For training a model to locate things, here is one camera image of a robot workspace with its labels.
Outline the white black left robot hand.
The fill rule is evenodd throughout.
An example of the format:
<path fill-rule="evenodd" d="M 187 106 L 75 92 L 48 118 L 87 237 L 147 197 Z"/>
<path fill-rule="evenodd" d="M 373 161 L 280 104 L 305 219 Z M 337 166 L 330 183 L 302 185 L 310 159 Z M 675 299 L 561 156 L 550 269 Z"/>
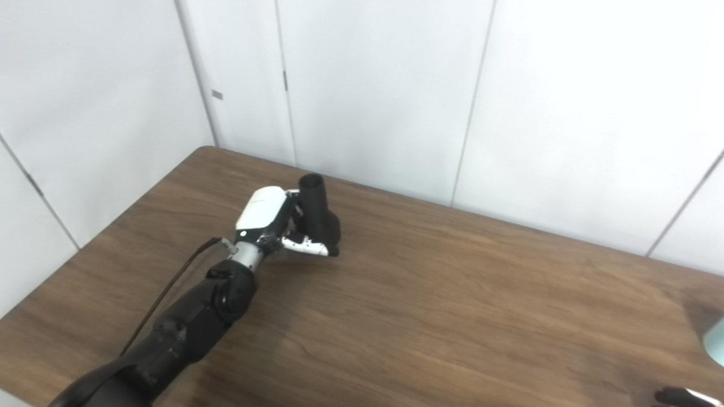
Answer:
<path fill-rule="evenodd" d="M 235 225 L 236 253 L 256 248 L 263 257 L 280 250 L 338 257 L 341 225 L 323 188 L 258 189 Z"/>

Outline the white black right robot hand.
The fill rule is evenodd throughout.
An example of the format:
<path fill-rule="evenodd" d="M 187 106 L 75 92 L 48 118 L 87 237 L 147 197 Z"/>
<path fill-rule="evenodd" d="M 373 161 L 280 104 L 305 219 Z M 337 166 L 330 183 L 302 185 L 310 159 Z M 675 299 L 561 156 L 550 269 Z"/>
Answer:
<path fill-rule="evenodd" d="M 686 387 L 662 387 L 654 392 L 654 399 L 667 406 L 723 406 L 721 400 Z"/>

